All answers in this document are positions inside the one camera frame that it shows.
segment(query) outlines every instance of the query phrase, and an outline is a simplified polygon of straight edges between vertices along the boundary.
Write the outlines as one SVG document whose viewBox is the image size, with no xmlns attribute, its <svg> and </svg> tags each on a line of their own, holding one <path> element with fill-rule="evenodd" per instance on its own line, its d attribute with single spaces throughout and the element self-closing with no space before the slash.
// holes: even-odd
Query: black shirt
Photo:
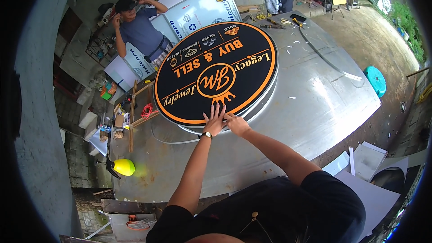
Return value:
<svg viewBox="0 0 432 243">
<path fill-rule="evenodd" d="M 253 221 L 247 226 L 253 212 L 258 212 L 259 224 Z M 208 206 L 195 218 L 185 208 L 170 205 L 146 242 L 183 243 L 220 233 L 255 237 L 263 243 L 270 242 L 268 237 L 274 243 L 294 242 L 297 236 L 309 238 L 308 243 L 349 243 L 358 240 L 365 218 L 363 203 L 352 189 L 329 173 L 316 171 L 300 186 L 285 176 L 258 182 Z"/>
</svg>

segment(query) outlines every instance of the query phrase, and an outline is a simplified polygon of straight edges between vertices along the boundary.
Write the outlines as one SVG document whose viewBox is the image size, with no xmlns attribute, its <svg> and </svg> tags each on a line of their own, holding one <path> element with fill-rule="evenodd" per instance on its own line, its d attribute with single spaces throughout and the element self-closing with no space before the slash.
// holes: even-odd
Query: tool belt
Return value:
<svg viewBox="0 0 432 243">
<path fill-rule="evenodd" d="M 156 48 L 156 49 L 155 49 L 153 52 L 151 52 L 148 56 L 144 56 L 144 59 L 145 59 L 147 62 L 151 63 L 152 60 L 150 59 L 150 57 L 153 56 L 153 55 L 155 54 L 155 52 L 157 52 L 157 51 L 159 51 L 159 50 L 161 50 L 162 52 L 168 53 L 168 51 L 167 51 L 165 48 L 162 48 L 162 45 L 163 45 L 164 40 L 167 40 L 168 43 L 171 43 L 170 40 L 168 40 L 167 37 L 163 36 L 162 41 L 159 43 L 158 48 Z"/>
</svg>

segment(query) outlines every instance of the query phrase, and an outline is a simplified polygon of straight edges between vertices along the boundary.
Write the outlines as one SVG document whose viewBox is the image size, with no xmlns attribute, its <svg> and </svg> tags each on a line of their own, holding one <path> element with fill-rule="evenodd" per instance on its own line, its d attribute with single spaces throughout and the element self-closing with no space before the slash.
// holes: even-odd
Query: black circular sign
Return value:
<svg viewBox="0 0 432 243">
<path fill-rule="evenodd" d="M 261 29 L 220 22 L 185 37 L 165 57 L 156 75 L 159 112 L 184 126 L 206 124 L 212 104 L 241 114 L 268 88 L 277 70 L 277 49 Z"/>
</svg>

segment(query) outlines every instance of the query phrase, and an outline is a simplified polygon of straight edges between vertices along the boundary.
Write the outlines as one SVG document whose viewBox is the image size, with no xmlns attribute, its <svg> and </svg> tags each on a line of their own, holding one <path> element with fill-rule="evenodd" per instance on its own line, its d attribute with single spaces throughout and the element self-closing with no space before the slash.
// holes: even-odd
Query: black cap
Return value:
<svg viewBox="0 0 432 243">
<path fill-rule="evenodd" d="M 136 4 L 133 0 L 119 0 L 115 4 L 115 12 L 121 13 L 122 11 L 130 11 L 135 8 Z"/>
</svg>

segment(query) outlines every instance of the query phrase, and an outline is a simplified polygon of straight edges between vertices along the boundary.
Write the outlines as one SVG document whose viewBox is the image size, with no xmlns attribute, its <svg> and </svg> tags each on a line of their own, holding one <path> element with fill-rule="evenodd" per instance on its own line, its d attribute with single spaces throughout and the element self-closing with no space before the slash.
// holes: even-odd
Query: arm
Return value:
<svg viewBox="0 0 432 243">
<path fill-rule="evenodd" d="M 210 132 L 213 137 L 216 136 L 224 127 L 222 122 L 225 114 L 226 106 L 222 108 L 219 115 L 219 103 L 216 105 L 216 111 L 213 112 L 213 105 L 210 108 L 210 119 L 204 114 L 206 126 L 204 132 Z M 202 136 L 197 146 L 193 150 L 189 158 L 180 183 L 171 196 L 168 205 L 178 205 L 186 208 L 190 213 L 195 214 L 197 210 L 198 200 L 200 199 L 202 181 L 207 166 L 207 158 L 209 155 L 210 144 L 212 140 L 206 136 Z"/>
<path fill-rule="evenodd" d="M 120 57 L 126 56 L 126 44 L 123 41 L 122 34 L 120 33 L 120 13 L 117 13 L 112 18 L 112 24 L 115 29 L 115 44 L 117 47 L 117 52 Z"/>
<path fill-rule="evenodd" d="M 289 146 L 252 130 L 242 117 L 231 113 L 225 114 L 225 119 L 232 132 L 253 144 L 269 160 L 282 168 L 295 185 L 300 186 L 307 175 L 321 170 Z"/>
<path fill-rule="evenodd" d="M 146 4 L 147 3 L 147 4 L 154 6 L 156 8 L 157 14 L 165 13 L 168 11 L 168 8 L 164 4 L 159 3 L 157 1 L 154 1 L 154 0 L 139 0 L 138 3 L 140 3 L 140 4 Z"/>
</svg>

